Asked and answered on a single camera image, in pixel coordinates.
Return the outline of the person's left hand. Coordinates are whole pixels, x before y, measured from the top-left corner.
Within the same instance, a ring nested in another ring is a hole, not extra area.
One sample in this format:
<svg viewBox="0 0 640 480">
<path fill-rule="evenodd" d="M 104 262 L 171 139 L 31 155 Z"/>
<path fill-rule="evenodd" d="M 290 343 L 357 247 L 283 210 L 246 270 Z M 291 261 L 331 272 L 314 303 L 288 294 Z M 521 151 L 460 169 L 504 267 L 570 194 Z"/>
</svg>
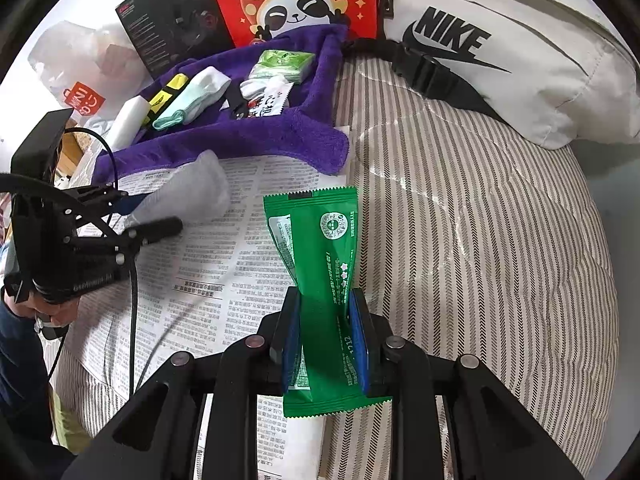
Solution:
<svg viewBox="0 0 640 480">
<path fill-rule="evenodd" d="M 19 318 L 35 318 L 38 314 L 47 315 L 54 326 L 66 326 L 73 323 L 78 315 L 80 299 L 74 298 L 62 304 L 49 304 L 38 292 L 30 292 L 28 298 L 16 302 L 7 292 L 4 303 Z"/>
</svg>

